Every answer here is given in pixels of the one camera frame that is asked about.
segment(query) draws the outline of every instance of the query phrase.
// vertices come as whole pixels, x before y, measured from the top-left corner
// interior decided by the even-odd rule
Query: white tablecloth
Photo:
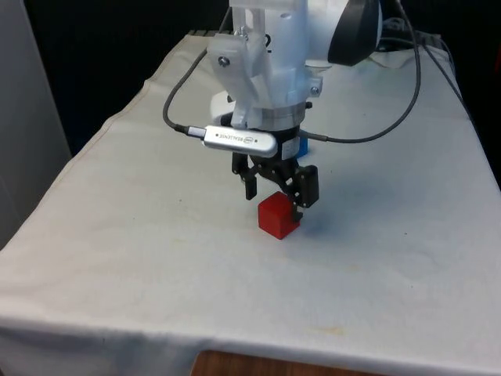
[[[301,163],[319,166],[321,201],[278,241],[257,226],[258,202],[277,189],[260,180],[246,201],[230,154],[162,122],[206,44],[186,37],[169,54],[0,253],[5,375],[187,375],[204,349],[390,375],[501,374],[501,196],[426,54],[401,128],[366,145],[312,144]],[[385,128],[413,93],[406,53],[324,72],[304,127]],[[207,124],[221,89],[204,61],[172,117]]]

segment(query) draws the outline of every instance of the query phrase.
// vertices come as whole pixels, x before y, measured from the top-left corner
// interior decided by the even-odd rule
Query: black background
[[[443,36],[477,131],[501,183],[495,75],[499,0],[402,0],[414,27]],[[227,0],[26,0],[59,115],[77,153],[189,31],[218,28]],[[383,0],[384,16],[397,16]]]

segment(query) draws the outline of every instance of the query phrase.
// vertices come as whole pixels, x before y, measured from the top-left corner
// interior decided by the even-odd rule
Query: blue object
[[[299,143],[299,152],[297,153],[297,158],[304,157],[308,154],[308,139],[301,137],[301,141]]]

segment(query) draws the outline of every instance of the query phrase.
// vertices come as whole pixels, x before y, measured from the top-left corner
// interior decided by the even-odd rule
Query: black cable
[[[403,43],[403,44],[407,44],[407,45],[412,45],[413,44],[411,41],[407,41],[407,40],[401,39],[401,38],[393,38],[393,37],[382,38],[381,41],[397,42],[397,43]],[[464,99],[461,96],[460,91],[454,85],[454,82],[449,77],[449,75],[445,71],[444,67],[438,62],[437,58],[433,55],[433,52],[426,45],[426,43],[423,43],[421,45],[423,46],[424,50],[427,52],[427,54],[431,58],[431,60],[434,62],[434,64],[437,66],[437,68],[444,75],[445,79],[447,80],[447,83],[449,84],[449,86],[451,87],[451,89],[454,91],[454,94],[456,94],[457,98],[460,100],[461,105],[463,106],[464,110],[467,112],[467,115],[468,115],[470,121],[472,122],[472,124],[474,124],[473,116],[471,116],[470,110],[468,110],[468,107],[467,107],[466,103],[464,102]]]
[[[470,118],[471,123],[474,125],[475,122],[473,120],[473,116],[471,116],[471,112],[468,110],[467,104],[464,102],[464,99],[461,96],[460,91],[454,85],[454,82],[452,82],[451,78],[449,77],[449,75],[445,71],[444,67],[438,62],[437,58],[433,55],[433,53],[431,52],[431,50],[428,48],[428,46],[425,43],[423,43],[423,48],[427,52],[427,54],[430,56],[430,58],[433,60],[435,65],[438,67],[438,69],[441,71],[441,73],[444,75],[445,79],[447,80],[447,83],[449,83],[449,86],[454,91],[454,94],[456,94],[457,99],[460,100],[461,105],[463,106],[464,110],[467,112],[467,115]]]
[[[390,127],[386,128],[385,130],[383,130],[380,133],[377,133],[374,136],[366,137],[363,139],[336,139],[334,137],[317,135],[315,133],[301,131],[301,135],[303,137],[306,137],[308,139],[314,139],[316,141],[323,141],[323,142],[327,142],[327,143],[345,143],[345,144],[369,143],[369,142],[374,141],[376,139],[380,139],[381,137],[384,137],[385,135],[387,135],[391,131],[395,130],[409,116],[409,114],[413,110],[414,106],[416,105],[416,101],[417,101],[417,98],[419,97],[420,90],[421,90],[421,58],[420,58],[419,46],[417,44],[416,32],[414,31],[413,25],[410,23],[410,20],[407,17],[407,13],[405,13],[405,10],[403,9],[400,0],[395,0],[395,2],[397,4],[398,10],[400,11],[400,13],[402,15],[402,18],[404,19],[405,23],[407,24],[407,27],[409,28],[409,33],[413,39],[414,55],[416,58],[416,88],[414,89],[414,95],[410,101],[409,106],[405,110],[405,112]]]
[[[225,18],[223,18],[221,22],[221,26],[219,27],[218,33],[222,33],[225,30],[226,23],[228,22],[229,16],[231,15],[231,7],[226,10]],[[185,73],[184,76],[179,80],[179,82],[174,86],[172,89],[171,93],[169,94],[169,97],[165,101],[164,104],[164,121],[165,123],[174,129],[176,132],[181,132],[184,134],[188,134],[188,125],[180,125],[174,123],[170,118],[169,118],[169,108],[171,107],[172,101],[174,100],[176,94],[178,93],[179,89],[185,84],[186,81],[188,81],[189,76],[192,75],[192,73],[196,70],[196,67],[198,67],[198,64],[204,59],[204,57],[207,55],[207,49],[204,49],[200,55],[193,61],[191,67],[188,69],[188,71]]]

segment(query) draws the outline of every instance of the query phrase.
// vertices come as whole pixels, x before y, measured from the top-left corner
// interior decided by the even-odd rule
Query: red block
[[[292,202],[282,192],[268,197],[258,207],[259,228],[282,240],[300,225],[292,221],[292,207]]]

